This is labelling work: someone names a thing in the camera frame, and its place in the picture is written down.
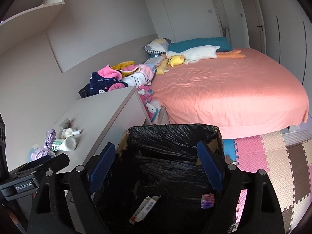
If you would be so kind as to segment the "purple plastic bag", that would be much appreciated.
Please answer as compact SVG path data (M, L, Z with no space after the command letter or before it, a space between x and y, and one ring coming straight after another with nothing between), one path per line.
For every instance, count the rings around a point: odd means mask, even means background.
M29 159L31 161L35 161L44 156L50 156L51 158L56 157L56 154L52 149L52 144L55 140L56 131L54 129L47 131L45 134L44 144L42 146L35 144L30 149Z

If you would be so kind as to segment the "white green drink bottle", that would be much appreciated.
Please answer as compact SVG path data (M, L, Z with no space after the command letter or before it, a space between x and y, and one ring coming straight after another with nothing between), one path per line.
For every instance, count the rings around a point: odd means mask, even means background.
M69 136L66 139L56 139L52 143L53 151L71 152L77 147L77 141L73 136Z

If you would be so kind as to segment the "white foam knot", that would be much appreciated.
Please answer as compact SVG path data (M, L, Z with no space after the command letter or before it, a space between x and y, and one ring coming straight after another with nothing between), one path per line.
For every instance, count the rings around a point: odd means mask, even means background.
M81 130L76 130L74 128L64 128L61 134L62 139L66 139L71 136L78 136L81 134Z

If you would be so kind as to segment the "grey corner guard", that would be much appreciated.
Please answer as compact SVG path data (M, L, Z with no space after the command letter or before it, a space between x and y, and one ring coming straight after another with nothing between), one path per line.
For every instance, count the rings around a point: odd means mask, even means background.
M60 129L67 129L70 126L70 119L66 118L63 122L59 125Z

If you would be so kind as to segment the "colourful puzzle cube toy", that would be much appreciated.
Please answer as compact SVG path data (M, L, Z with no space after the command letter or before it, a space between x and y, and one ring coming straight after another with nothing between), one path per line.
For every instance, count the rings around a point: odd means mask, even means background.
M201 207L203 209L210 209L214 206L215 203L215 197L213 194L204 194L201 197Z

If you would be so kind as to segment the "white red paper carton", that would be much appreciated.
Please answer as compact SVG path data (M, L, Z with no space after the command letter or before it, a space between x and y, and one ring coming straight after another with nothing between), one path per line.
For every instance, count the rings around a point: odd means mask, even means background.
M153 197L146 197L140 206L137 208L135 213L129 219L131 224L135 224L137 222L142 221L147 214L151 211L157 201L160 199L161 196L153 196Z

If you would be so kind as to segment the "black lined trash bin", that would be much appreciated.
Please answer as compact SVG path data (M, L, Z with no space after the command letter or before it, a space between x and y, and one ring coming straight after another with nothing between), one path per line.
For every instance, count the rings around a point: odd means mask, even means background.
M219 129L205 124L131 127L94 201L107 233L212 233L213 208L201 197L214 193L197 144L214 143L223 154ZM147 216L129 219L146 197L161 196Z

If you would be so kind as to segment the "navy pink clothes pile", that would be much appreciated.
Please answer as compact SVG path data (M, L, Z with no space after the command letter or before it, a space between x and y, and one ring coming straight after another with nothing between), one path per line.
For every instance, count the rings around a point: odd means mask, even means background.
M89 81L90 95L98 95L105 92L142 86L149 86L157 72L156 65L150 62L136 64L134 61L125 61L117 65L107 65L104 68L92 72Z

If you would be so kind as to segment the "bed with pink sheet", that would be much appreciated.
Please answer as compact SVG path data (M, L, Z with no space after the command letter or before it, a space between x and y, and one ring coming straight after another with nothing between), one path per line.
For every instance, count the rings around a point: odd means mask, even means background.
M153 98L172 124L207 124L224 139L267 134L305 123L309 99L284 66L245 48L242 59L206 59L169 68L152 81Z

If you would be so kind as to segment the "yellow long plush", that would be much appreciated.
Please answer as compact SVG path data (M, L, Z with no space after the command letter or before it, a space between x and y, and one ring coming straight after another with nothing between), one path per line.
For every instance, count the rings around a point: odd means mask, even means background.
M162 75L168 72L167 69L167 65L168 65L168 59L165 58L162 60L162 62L157 66L156 70L156 75Z

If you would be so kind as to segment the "patterned grey yellow pillow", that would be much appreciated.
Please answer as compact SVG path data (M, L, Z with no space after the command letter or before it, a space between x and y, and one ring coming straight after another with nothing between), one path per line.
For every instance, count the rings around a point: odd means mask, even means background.
M168 48L171 43L172 42L170 39L166 38L155 39L148 45L144 46L143 49L150 55L165 54L166 52L168 52Z

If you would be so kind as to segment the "yellow duck plush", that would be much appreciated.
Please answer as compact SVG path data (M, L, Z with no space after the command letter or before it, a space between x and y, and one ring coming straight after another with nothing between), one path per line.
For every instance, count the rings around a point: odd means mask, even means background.
M171 67L178 66L184 64L184 56L182 55L174 55L168 59L168 64Z

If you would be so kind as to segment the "teal pillow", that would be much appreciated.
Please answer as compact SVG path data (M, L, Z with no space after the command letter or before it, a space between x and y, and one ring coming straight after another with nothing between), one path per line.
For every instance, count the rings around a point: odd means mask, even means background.
M181 53L190 48L201 47L204 45L219 46L217 52L228 52L233 50L232 46L225 37L197 38L180 41L170 44L168 46L168 50Z

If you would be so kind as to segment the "black wall socket panel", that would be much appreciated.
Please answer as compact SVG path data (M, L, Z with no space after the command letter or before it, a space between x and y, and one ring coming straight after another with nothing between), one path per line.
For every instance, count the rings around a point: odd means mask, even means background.
M86 97L90 97L91 96L90 84L88 83L87 85L85 85L81 90L78 91L78 94L80 95L82 99Z

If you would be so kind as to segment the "wall shelf unit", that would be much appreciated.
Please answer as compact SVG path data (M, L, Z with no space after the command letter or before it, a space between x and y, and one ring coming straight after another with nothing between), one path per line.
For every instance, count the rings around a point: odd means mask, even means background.
M64 0L15 0L1 21L1 54L48 29Z

